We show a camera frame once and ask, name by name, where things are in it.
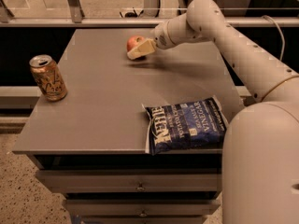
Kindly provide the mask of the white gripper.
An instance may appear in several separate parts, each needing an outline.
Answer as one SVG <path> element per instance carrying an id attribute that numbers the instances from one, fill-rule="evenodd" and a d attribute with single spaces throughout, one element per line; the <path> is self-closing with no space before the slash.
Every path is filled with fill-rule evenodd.
<path id="1" fill-rule="evenodd" d="M 159 23 L 152 30 L 152 35 L 156 43 L 150 38 L 145 38 L 145 40 L 134 47 L 129 54 L 133 55 L 135 59 L 138 59 L 155 52 L 156 46 L 158 49 L 171 49 L 175 46 L 168 33 L 168 21 Z"/>

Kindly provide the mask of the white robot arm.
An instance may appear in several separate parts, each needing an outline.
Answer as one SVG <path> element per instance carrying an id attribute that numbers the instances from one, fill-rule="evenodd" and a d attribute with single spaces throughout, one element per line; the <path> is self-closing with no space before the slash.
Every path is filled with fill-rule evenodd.
<path id="1" fill-rule="evenodd" d="M 230 122 L 222 152 L 223 224 L 299 224 L 299 75 L 239 33 L 213 0 L 159 24 L 130 59 L 207 38 L 255 103 Z"/>

